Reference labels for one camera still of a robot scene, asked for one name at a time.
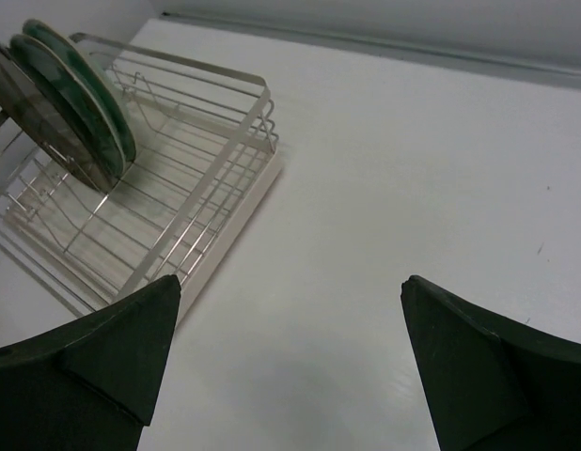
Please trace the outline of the teal flower plate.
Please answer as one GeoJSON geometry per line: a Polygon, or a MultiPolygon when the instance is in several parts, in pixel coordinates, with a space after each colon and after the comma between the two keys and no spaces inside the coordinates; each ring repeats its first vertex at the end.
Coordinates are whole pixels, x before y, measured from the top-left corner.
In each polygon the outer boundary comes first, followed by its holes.
{"type": "Polygon", "coordinates": [[[78,68],[40,40],[24,34],[10,38],[9,50],[59,113],[70,121],[102,169],[115,179],[121,178],[127,159],[119,130],[96,89],[78,68]]]}
{"type": "Polygon", "coordinates": [[[122,94],[102,66],[71,38],[56,32],[47,23],[28,19],[24,22],[23,32],[53,51],[93,93],[117,131],[126,160],[132,162],[136,157],[132,119],[122,94]]]}

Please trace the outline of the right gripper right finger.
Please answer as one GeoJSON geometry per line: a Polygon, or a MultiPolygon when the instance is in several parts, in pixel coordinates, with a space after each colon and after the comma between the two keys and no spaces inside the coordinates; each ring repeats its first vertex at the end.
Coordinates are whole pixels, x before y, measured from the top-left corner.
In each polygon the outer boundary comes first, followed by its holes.
{"type": "Polygon", "coordinates": [[[401,306],[443,450],[581,450],[581,344],[413,275],[401,306]]]}

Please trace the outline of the brown speckled plate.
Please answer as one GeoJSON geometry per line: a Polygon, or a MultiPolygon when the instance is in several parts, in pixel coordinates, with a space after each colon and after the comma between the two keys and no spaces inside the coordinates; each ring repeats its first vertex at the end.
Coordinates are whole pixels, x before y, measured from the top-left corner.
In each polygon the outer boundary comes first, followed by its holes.
{"type": "Polygon", "coordinates": [[[53,160],[86,186],[108,193],[109,176],[78,133],[0,43],[0,106],[53,160]]]}

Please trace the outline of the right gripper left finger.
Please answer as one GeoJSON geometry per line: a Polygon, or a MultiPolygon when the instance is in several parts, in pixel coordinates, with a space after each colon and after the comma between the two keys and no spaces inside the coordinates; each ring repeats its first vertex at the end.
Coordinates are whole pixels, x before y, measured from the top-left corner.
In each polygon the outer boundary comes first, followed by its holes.
{"type": "Polygon", "coordinates": [[[0,450],[135,450],[149,426],[179,305],[177,276],[0,348],[0,450]]]}

